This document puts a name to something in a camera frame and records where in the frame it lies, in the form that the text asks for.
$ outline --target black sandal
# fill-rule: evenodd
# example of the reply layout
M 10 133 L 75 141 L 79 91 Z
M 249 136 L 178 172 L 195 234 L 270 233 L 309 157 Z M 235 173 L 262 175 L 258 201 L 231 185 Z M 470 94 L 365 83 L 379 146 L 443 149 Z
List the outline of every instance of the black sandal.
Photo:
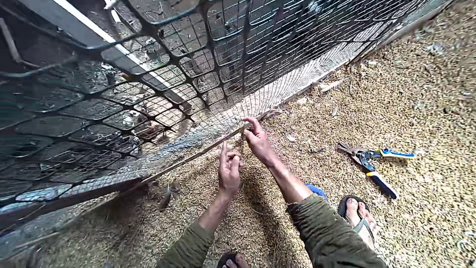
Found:
M 237 260 L 236 260 L 236 256 L 237 256 L 237 253 L 236 252 L 227 252 L 227 253 L 224 253 L 220 260 L 218 261 L 218 265 L 217 265 L 217 268 L 222 268 L 223 266 L 226 266 L 228 267 L 227 265 L 227 260 L 228 259 L 231 259 L 231 261 L 237 266 Z
M 365 205 L 365 209 L 370 211 L 370 209 L 368 209 L 368 205 L 367 203 L 362 200 L 360 197 L 357 197 L 357 196 L 352 196 L 352 195 L 349 195 L 349 196 L 345 196 L 339 203 L 339 208 L 337 209 L 337 213 L 344 219 L 346 220 L 349 224 L 350 224 L 350 221 L 349 219 L 347 218 L 346 216 L 346 212 L 347 212 L 347 200 L 349 198 L 353 198 L 355 199 L 357 202 L 362 202 L 364 203 Z M 367 220 L 363 219 L 362 218 L 362 215 L 358 212 L 358 209 L 357 209 L 357 214 L 358 216 L 360 217 L 360 221 L 359 223 L 352 227 L 352 229 L 356 232 L 356 233 L 359 233 L 360 230 L 362 230 L 362 227 L 365 226 L 367 228 L 367 231 L 370 233 L 370 237 L 372 238 L 372 244 L 375 244 L 375 239 L 374 239 L 374 234 L 372 233 L 372 231 L 370 230 L 370 225 L 368 224 Z

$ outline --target forearm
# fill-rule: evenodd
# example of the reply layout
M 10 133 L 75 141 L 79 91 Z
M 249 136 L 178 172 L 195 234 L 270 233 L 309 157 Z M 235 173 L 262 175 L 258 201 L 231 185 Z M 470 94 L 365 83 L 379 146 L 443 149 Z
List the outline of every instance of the forearm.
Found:
M 311 190 L 289 171 L 277 155 L 270 156 L 263 163 L 276 180 L 286 203 L 300 202 L 312 194 Z
M 198 224 L 208 232 L 214 233 L 223 220 L 223 212 L 225 212 L 232 199 L 233 196 L 219 190 L 215 200 L 213 200 L 205 213 L 198 218 Z
M 386 267 L 324 198 L 312 195 L 287 212 L 314 267 Z
M 218 191 L 205 213 L 165 253 L 157 262 L 157 267 L 201 267 L 213 242 L 213 234 L 231 199 L 229 195 Z

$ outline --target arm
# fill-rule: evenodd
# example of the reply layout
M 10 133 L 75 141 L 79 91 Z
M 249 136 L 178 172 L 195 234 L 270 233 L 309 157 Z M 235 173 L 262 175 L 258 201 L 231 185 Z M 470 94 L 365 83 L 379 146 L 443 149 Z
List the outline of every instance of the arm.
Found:
M 157 268 L 202 266 L 213 242 L 215 230 L 223 219 L 223 212 L 238 193 L 238 169 L 243 165 L 239 158 L 240 154 L 227 152 L 227 144 L 224 142 L 220 154 L 219 187 L 215 200 L 157 262 Z
M 279 160 L 258 121 L 243 120 L 253 124 L 253 132 L 244 132 L 248 145 L 274 176 L 314 267 L 386 267 L 350 225 Z
M 312 195 L 311 190 L 296 178 L 269 146 L 268 137 L 256 118 L 247 117 L 244 121 L 253 124 L 253 132 L 245 130 L 244 134 L 251 151 L 269 169 L 276 180 L 286 203 L 300 202 Z

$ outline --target black plastic netting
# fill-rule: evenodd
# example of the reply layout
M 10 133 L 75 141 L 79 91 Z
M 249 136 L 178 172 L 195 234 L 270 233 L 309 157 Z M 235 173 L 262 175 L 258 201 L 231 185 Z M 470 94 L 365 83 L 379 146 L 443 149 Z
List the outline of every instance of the black plastic netting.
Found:
M 121 40 L 95 47 L 19 2 L 0 4 L 18 50 L 40 57 L 0 72 L 2 229 L 198 153 L 241 118 L 353 59 L 425 2 L 203 0 L 164 16 L 125 0 L 115 7 Z M 46 45 L 28 47 L 32 36 Z M 10 52 L 2 49 L 5 59 Z

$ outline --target foot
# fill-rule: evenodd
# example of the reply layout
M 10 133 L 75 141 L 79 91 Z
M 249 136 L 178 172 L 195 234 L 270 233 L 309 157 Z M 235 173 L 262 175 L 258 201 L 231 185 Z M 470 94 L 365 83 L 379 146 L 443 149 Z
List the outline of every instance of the foot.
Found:
M 248 263 L 245 260 L 245 257 L 237 253 L 237 256 L 235 257 L 235 261 L 237 264 L 235 265 L 231 259 L 227 260 L 227 264 L 224 265 L 222 268 L 249 268 Z
M 346 218 L 352 227 L 355 227 L 360 222 L 361 218 L 359 215 L 362 216 L 362 219 L 365 219 L 368 222 L 370 231 L 374 237 L 377 237 L 377 222 L 375 221 L 372 214 L 365 209 L 365 204 L 362 202 L 357 202 L 357 200 L 353 198 L 349 198 L 347 200 Z M 362 238 L 362 240 L 364 240 L 371 250 L 375 249 L 372 237 L 365 226 L 363 226 L 358 232 L 358 235 Z

